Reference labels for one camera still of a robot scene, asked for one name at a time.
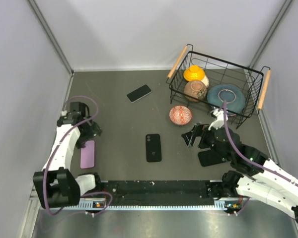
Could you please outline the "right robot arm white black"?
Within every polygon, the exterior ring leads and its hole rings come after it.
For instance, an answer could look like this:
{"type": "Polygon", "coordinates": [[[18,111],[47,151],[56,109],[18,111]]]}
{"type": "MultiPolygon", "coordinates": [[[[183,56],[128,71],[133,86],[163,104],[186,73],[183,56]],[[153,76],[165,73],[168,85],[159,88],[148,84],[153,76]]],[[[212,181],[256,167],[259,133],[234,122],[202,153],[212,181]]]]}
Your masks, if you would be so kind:
{"type": "Polygon", "coordinates": [[[200,137],[199,148],[208,159],[229,162],[233,168],[222,178],[222,191],[227,196],[246,196],[284,212],[298,224],[298,179],[280,168],[260,150],[243,144],[231,129],[209,129],[197,123],[182,134],[192,147],[200,137]]]}

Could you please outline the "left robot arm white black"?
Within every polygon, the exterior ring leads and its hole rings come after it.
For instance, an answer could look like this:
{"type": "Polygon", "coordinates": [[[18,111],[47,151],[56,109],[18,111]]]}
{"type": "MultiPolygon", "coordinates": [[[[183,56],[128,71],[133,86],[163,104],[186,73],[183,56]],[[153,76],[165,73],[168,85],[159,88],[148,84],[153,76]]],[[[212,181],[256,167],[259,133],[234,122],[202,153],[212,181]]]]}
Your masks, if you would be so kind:
{"type": "Polygon", "coordinates": [[[69,109],[61,112],[50,157],[32,177],[42,208],[75,206],[88,193],[94,197],[102,193],[98,173],[85,172],[74,177],[70,171],[74,150],[93,157],[93,139],[101,133],[87,104],[71,102],[69,109]]]}

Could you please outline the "black screen white smartphone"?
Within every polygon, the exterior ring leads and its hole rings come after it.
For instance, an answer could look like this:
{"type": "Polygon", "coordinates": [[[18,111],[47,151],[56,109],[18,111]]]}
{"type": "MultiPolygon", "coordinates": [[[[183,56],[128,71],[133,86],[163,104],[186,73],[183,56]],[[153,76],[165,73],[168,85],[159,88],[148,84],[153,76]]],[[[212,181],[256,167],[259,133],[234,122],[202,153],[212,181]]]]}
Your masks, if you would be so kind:
{"type": "Polygon", "coordinates": [[[150,87],[145,84],[145,85],[135,89],[134,91],[130,92],[129,94],[127,94],[127,98],[129,99],[129,101],[131,103],[134,103],[134,102],[138,101],[139,99],[147,96],[151,92],[152,92],[152,90],[150,89],[150,87]]]}

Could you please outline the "purple smartphone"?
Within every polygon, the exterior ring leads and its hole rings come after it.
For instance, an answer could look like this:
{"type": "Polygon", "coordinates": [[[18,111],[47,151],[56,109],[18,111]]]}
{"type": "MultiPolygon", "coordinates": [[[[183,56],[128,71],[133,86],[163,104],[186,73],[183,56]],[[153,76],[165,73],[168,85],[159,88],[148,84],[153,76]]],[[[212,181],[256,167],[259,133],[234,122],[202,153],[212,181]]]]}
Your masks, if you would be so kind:
{"type": "Polygon", "coordinates": [[[87,141],[80,151],[80,168],[90,169],[95,166],[95,142],[87,141]]]}

